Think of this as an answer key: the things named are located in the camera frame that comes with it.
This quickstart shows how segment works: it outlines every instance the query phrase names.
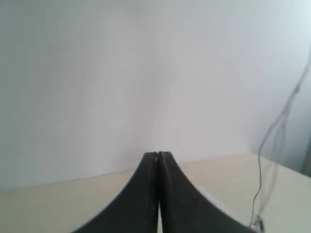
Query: white wall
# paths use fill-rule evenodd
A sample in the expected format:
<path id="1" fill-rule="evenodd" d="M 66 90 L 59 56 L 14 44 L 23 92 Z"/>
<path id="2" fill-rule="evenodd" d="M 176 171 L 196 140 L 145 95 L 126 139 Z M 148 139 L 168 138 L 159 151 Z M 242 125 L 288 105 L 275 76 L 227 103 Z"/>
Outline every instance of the white wall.
<path id="1" fill-rule="evenodd" d="M 1 1 L 0 189 L 256 151 L 308 55 L 309 0 Z M 283 164 L 300 169 L 311 77 Z"/>

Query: cable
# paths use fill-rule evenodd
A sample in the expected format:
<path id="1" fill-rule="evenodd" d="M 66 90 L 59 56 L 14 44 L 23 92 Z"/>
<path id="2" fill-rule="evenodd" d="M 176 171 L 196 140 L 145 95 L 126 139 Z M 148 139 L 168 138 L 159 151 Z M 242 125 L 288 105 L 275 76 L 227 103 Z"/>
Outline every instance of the cable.
<path id="1" fill-rule="evenodd" d="M 253 203 L 252 203 L 252 212 L 251 212 L 251 220 L 250 220 L 250 224 L 249 224 L 249 227 L 252 226 L 253 224 L 253 221 L 254 221 L 254 215 L 255 215 L 255 202 L 256 202 L 256 199 L 261 191 L 261 188 L 262 188 L 262 171 L 261 171 L 261 152 L 264 148 L 264 145 L 266 143 L 266 141 L 269 139 L 270 135 L 271 135 L 271 132 L 273 131 L 273 129 L 276 127 L 276 125 L 281 121 L 283 120 L 282 122 L 282 135 L 283 135 L 283 139 L 280 143 L 280 151 L 282 152 L 283 150 L 283 147 L 285 145 L 285 140 L 286 140 L 286 125 L 287 125 L 287 121 L 288 121 L 288 116 L 290 114 L 290 111 L 291 111 L 291 108 L 292 108 L 292 105 L 294 104 L 294 100 L 295 100 L 295 97 L 297 96 L 297 94 L 299 93 L 300 89 L 301 89 L 301 86 L 303 85 L 305 79 L 307 78 L 308 76 L 308 73 L 310 71 L 310 67 L 311 67 L 311 46 L 310 46 L 310 50 L 309 50 L 309 56 L 308 56 L 308 60 L 307 60 L 307 63 L 304 67 L 304 70 L 298 80 L 298 83 L 296 84 L 296 86 L 294 87 L 294 91 L 288 96 L 283 108 L 282 108 L 282 111 L 280 112 L 280 114 L 277 116 L 277 118 L 274 120 L 274 122 L 269 126 L 267 132 L 265 133 L 264 137 L 263 137 L 263 140 L 261 141 L 260 143 L 260 146 L 259 146 L 259 149 L 258 149 L 258 167 L 259 167 L 259 187 L 258 187 L 258 190 L 256 192 L 256 194 L 254 195 L 254 198 L 253 198 Z M 259 209 L 259 214 L 260 215 L 263 210 L 264 210 L 264 207 L 266 206 L 268 200 L 270 199 L 270 196 L 271 196 L 271 193 L 272 193 L 272 190 L 276 184 L 276 177 L 277 177 L 277 169 L 275 167 L 274 169 L 274 175 L 273 175 L 273 181 L 270 185 L 270 188 L 269 188 L 269 191 L 268 191 L 268 194 L 267 196 L 265 197 L 265 200 L 263 201 L 263 204 L 261 205 L 260 209 Z"/>

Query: beige table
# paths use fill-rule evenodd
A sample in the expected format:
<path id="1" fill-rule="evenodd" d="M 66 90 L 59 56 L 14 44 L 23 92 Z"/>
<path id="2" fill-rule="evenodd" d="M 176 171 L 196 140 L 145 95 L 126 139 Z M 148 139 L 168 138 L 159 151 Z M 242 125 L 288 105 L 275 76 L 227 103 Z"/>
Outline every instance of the beige table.
<path id="1" fill-rule="evenodd" d="M 188 178 L 249 221 L 258 188 L 257 158 L 233 155 L 182 163 Z M 132 172 L 0 193 L 1 233 L 68 233 L 100 212 Z M 309 233 L 311 179 L 284 167 L 263 218 L 267 233 Z"/>

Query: table surface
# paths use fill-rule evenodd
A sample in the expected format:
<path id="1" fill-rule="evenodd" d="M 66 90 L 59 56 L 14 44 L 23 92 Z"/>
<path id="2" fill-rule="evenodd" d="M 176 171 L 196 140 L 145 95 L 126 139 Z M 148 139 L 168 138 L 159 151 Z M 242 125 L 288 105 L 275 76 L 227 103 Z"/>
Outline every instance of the table surface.
<path id="1" fill-rule="evenodd" d="M 262 159 L 262 164 L 265 168 L 273 163 Z M 180 166 L 195 186 L 216 197 L 245 222 L 249 221 L 259 179 L 254 154 L 221 156 Z M 2 192 L 0 232 L 72 232 L 107 206 L 132 174 L 122 172 Z M 309 233 L 310 197 L 311 179 L 279 166 L 275 190 L 262 215 L 266 232 Z"/>

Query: thin wire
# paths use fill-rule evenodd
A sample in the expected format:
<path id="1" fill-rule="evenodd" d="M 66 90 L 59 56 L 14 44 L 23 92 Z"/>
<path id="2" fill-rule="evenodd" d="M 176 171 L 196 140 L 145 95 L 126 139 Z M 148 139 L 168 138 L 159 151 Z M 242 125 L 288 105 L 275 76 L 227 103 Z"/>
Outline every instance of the thin wire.
<path id="1" fill-rule="evenodd" d="M 256 198 L 259 195 L 259 193 L 261 191 L 261 188 L 262 188 L 262 171 L 261 171 L 261 152 L 262 152 L 262 149 L 263 149 L 267 139 L 269 138 L 271 132 L 275 128 L 275 126 L 280 122 L 280 120 L 282 118 L 284 118 L 286 115 L 289 115 L 290 110 L 291 110 L 291 106 L 294 103 L 294 99 L 295 99 L 296 95 L 299 93 L 300 88 L 303 85 L 305 79 L 307 78 L 309 70 L 310 70 L 310 67 L 311 67 L 311 46 L 310 46 L 309 56 L 308 56 L 308 60 L 307 60 L 306 66 L 305 66 L 305 68 L 304 68 L 304 70 L 303 70 L 303 72 L 302 72 L 302 74 L 301 74 L 301 76 L 300 76 L 300 78 L 298 80 L 298 83 L 294 87 L 294 91 L 287 98 L 287 100 L 285 102 L 285 105 L 283 106 L 282 111 L 277 116 L 277 118 L 274 120 L 274 122 L 269 126 L 266 134 L 263 137 L 263 140 L 260 143 L 260 146 L 259 146 L 259 149 L 258 149 L 259 188 L 258 188 L 258 190 L 257 190 L 257 192 L 256 192 L 256 194 L 254 195 L 254 198 L 253 198 L 251 220 L 250 220 L 249 227 L 251 227 L 252 224 L 253 224 L 254 215 L 255 215 L 255 202 L 256 202 Z"/>

